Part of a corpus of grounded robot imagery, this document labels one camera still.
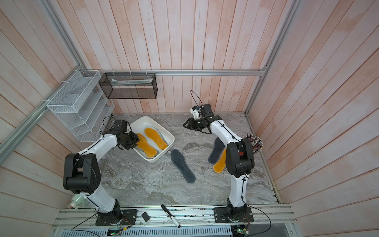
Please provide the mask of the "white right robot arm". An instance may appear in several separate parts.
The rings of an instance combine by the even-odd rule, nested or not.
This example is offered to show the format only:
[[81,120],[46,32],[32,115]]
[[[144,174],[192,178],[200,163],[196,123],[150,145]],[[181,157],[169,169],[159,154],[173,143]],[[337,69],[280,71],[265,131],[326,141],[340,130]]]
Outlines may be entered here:
[[192,117],[183,127],[199,132],[207,128],[210,134],[215,134],[225,145],[226,168],[232,176],[229,203],[235,208],[244,206],[247,181],[255,166],[251,141],[236,135],[220,116],[212,112],[210,104],[194,106],[190,113]]

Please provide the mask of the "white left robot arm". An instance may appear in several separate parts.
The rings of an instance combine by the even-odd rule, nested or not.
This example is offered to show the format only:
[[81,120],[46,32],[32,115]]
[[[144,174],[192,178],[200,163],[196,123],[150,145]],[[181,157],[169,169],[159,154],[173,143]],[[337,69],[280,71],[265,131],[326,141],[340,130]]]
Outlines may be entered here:
[[118,211],[116,199],[101,185],[100,159],[112,148],[130,150],[137,146],[138,135],[129,122],[116,119],[112,128],[86,149],[68,154],[64,160],[63,187],[74,194],[80,194],[98,208],[99,213]]

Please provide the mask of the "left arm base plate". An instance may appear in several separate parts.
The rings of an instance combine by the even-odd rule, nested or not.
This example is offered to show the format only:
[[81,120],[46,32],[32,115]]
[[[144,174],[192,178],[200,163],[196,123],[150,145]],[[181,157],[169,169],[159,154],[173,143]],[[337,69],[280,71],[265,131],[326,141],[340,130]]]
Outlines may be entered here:
[[121,209],[107,213],[99,212],[96,226],[135,225],[137,209]]

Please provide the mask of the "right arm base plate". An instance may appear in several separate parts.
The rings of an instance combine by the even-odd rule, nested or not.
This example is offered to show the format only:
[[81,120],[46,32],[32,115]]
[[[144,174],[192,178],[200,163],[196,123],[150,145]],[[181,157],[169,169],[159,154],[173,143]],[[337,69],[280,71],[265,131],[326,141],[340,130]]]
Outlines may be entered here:
[[216,223],[254,222],[254,217],[250,207],[237,208],[237,211],[230,206],[215,207],[213,211]]

